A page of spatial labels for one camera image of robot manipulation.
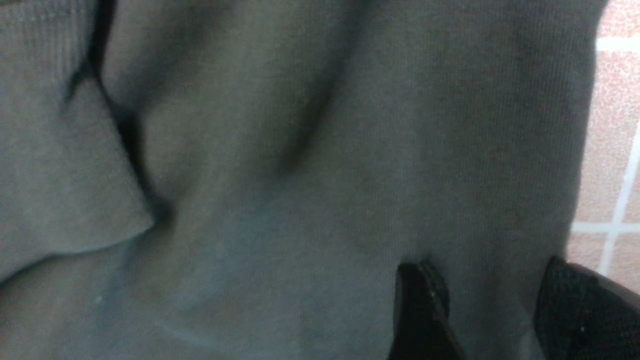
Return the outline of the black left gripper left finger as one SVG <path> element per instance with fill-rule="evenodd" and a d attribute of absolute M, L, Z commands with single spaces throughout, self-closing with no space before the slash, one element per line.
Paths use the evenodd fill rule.
<path fill-rule="evenodd" d="M 427 261 L 398 265 L 389 360 L 464 360 L 450 326 L 450 291 Z"/>

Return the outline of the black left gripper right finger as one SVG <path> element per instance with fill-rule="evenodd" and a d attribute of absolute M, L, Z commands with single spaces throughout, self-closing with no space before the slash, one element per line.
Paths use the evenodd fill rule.
<path fill-rule="evenodd" d="M 640 296 L 552 257 L 538 292 L 534 329 L 547 360 L 637 360 Z"/>

